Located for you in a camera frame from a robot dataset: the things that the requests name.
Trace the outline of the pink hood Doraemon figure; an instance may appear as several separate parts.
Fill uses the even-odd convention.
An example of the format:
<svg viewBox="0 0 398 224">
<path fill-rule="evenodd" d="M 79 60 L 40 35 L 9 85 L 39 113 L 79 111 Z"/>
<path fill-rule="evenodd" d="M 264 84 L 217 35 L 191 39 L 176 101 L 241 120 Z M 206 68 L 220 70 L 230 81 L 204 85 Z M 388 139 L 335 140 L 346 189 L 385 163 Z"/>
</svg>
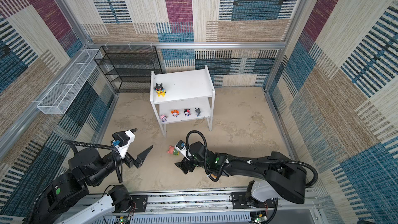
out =
<svg viewBox="0 0 398 224">
<path fill-rule="evenodd" d="M 166 122 L 167 122 L 167 115 L 166 115 L 166 114 L 161 115 L 160 118 L 161 118 L 161 121 L 162 121 L 163 123 L 166 123 Z"/>
</svg>

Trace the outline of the orange crab hood Doraemon figure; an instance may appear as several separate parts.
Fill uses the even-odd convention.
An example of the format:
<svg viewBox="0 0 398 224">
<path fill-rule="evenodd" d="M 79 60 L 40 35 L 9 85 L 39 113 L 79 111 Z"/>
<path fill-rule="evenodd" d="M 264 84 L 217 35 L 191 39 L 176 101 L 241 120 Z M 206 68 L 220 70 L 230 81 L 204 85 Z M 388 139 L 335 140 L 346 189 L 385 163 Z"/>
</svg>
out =
<svg viewBox="0 0 398 224">
<path fill-rule="evenodd" d="M 179 111 L 178 110 L 172 110 L 171 114 L 172 114 L 173 117 L 177 118 L 178 115 L 179 115 Z"/>
</svg>

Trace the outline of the red hat Doraemon figure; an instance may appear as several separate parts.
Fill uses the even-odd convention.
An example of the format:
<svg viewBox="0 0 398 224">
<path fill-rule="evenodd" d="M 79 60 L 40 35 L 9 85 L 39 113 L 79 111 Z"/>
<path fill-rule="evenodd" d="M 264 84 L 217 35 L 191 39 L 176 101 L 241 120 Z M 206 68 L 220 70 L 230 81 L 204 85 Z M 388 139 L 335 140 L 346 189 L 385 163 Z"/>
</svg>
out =
<svg viewBox="0 0 398 224">
<path fill-rule="evenodd" d="M 190 109 L 184 109 L 184 115 L 185 115 L 186 117 L 189 117 L 189 116 L 191 115 Z"/>
</svg>

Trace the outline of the grey hood Doraemon figure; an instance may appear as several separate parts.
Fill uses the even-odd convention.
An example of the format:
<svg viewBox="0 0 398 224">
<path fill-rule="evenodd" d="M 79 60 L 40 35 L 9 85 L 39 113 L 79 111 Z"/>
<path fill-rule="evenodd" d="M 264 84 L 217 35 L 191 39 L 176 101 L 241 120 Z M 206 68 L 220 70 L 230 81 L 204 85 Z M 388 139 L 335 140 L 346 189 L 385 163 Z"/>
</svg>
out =
<svg viewBox="0 0 398 224">
<path fill-rule="evenodd" d="M 196 117 L 199 117 L 199 116 L 200 116 L 200 113 L 201 113 L 200 108 L 195 108 L 195 116 L 196 116 Z"/>
</svg>

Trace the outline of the black blue Luxray figure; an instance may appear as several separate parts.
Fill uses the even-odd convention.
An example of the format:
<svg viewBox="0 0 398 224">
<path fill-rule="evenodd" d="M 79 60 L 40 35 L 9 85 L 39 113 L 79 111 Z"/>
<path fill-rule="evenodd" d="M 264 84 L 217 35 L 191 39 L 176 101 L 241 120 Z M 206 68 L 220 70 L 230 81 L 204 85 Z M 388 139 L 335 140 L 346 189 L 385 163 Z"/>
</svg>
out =
<svg viewBox="0 0 398 224">
<path fill-rule="evenodd" d="M 157 93 L 157 96 L 162 96 L 162 97 L 165 96 L 166 91 L 165 91 L 162 83 L 160 83 L 160 84 L 156 83 L 154 89 L 155 89 L 155 92 Z"/>
</svg>

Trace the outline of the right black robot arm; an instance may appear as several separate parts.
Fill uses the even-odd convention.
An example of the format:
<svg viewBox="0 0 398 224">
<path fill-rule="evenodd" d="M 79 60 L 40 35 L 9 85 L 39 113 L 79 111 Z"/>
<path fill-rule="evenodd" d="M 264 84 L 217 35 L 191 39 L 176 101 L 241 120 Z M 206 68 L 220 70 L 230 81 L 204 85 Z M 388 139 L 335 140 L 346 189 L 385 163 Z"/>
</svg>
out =
<svg viewBox="0 0 398 224">
<path fill-rule="evenodd" d="M 221 177 L 253 177 L 247 188 L 246 197 L 251 205 L 268 199 L 281 197 L 295 204 L 304 204 L 305 190 L 318 180 L 317 170 L 304 162 L 291 160 L 280 152 L 261 158 L 237 157 L 227 153 L 212 152 L 208 149 L 205 136 L 198 134 L 202 141 L 189 144 L 189 137 L 180 140 L 175 149 L 184 158 L 176 166 L 185 174 L 195 168 L 203 168 L 207 177 L 218 182 Z"/>
</svg>

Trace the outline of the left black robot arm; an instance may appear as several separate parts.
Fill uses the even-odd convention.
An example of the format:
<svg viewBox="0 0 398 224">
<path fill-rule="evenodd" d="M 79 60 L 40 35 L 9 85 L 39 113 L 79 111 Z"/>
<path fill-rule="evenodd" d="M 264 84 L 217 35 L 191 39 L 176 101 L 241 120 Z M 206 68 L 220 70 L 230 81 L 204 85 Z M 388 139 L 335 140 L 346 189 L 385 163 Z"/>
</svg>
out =
<svg viewBox="0 0 398 224">
<path fill-rule="evenodd" d="M 69 169 L 40 192 L 28 217 L 23 220 L 25 224 L 54 223 L 58 217 L 89 194 L 89 186 L 100 185 L 114 171 L 120 184 L 115 186 L 112 192 L 121 190 L 116 195 L 126 196 L 127 190 L 121 185 L 123 165 L 126 164 L 128 168 L 140 168 L 153 149 L 151 145 L 134 159 L 129 153 L 121 158 L 114 146 L 71 140 L 64 140 L 63 143 L 69 145 L 74 152 L 74 157 L 68 161 Z"/>
</svg>

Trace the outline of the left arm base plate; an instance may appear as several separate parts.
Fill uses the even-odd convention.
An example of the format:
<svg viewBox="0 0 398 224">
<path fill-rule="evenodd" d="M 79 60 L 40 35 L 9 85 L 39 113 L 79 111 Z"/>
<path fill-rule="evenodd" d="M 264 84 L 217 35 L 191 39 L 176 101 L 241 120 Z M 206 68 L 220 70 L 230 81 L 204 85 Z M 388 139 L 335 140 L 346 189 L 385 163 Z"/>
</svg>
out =
<svg viewBox="0 0 398 224">
<path fill-rule="evenodd" d="M 143 213 L 146 210 L 148 195 L 132 195 L 127 200 L 123 200 L 118 205 L 117 213 L 135 214 Z"/>
</svg>

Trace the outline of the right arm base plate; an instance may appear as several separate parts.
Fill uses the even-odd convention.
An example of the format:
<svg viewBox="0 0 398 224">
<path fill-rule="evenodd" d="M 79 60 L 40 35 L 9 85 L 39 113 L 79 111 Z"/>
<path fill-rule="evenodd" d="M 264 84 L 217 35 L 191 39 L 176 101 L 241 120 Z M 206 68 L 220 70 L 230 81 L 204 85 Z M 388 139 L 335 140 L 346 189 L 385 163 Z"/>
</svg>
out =
<svg viewBox="0 0 398 224">
<path fill-rule="evenodd" d="M 276 206 L 275 200 L 276 195 L 274 192 L 253 195 L 249 192 L 237 191 L 232 192 L 229 196 L 229 201 L 234 209 L 274 208 Z"/>
</svg>

